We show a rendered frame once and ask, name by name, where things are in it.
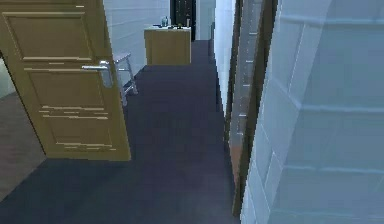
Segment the tan wooden cabinet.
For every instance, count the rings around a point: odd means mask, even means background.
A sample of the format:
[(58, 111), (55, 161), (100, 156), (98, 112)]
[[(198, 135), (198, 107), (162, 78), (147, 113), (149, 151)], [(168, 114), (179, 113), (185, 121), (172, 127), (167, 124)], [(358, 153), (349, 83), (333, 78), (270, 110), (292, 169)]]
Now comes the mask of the tan wooden cabinet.
[(147, 65), (179, 66), (191, 63), (191, 29), (144, 29)]

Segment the black room door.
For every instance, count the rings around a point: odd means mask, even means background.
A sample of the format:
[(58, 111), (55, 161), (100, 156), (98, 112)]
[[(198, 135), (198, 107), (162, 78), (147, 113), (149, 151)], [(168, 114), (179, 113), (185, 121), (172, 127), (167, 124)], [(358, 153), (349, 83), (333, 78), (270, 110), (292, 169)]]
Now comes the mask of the black room door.
[(186, 26), (190, 19), (191, 40), (195, 40), (196, 34), (196, 0), (170, 0), (170, 19), (173, 25)]

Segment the tan panelled room door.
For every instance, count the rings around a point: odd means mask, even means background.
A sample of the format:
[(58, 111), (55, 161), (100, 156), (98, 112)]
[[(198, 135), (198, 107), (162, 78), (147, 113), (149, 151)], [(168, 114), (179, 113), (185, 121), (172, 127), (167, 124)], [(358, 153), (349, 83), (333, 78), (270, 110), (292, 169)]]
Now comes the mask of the tan panelled room door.
[(130, 160), (103, 0), (0, 0), (0, 52), (47, 157)]

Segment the grey metal stool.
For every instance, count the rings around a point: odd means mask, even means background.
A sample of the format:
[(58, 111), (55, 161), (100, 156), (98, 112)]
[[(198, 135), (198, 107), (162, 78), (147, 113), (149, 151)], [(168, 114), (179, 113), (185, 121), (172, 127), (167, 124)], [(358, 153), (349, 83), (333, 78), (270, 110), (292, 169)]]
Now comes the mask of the grey metal stool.
[[(121, 96), (121, 102), (123, 106), (127, 105), (127, 95), (129, 92), (132, 92), (134, 95), (138, 93), (138, 88), (136, 85), (135, 76), (133, 74), (131, 62), (130, 62), (130, 53), (118, 54), (114, 58), (114, 64), (116, 68), (116, 76), (118, 80), (118, 87)], [(127, 73), (129, 79), (127, 82), (123, 80), (123, 75)]]

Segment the dark framed wall mirror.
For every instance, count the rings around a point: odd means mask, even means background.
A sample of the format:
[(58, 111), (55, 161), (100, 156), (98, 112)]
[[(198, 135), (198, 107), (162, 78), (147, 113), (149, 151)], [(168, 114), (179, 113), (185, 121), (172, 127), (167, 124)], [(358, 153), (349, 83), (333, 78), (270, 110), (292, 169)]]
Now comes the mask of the dark framed wall mirror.
[(279, 0), (236, 0), (225, 112), (234, 182), (232, 214), (242, 208), (271, 36)]

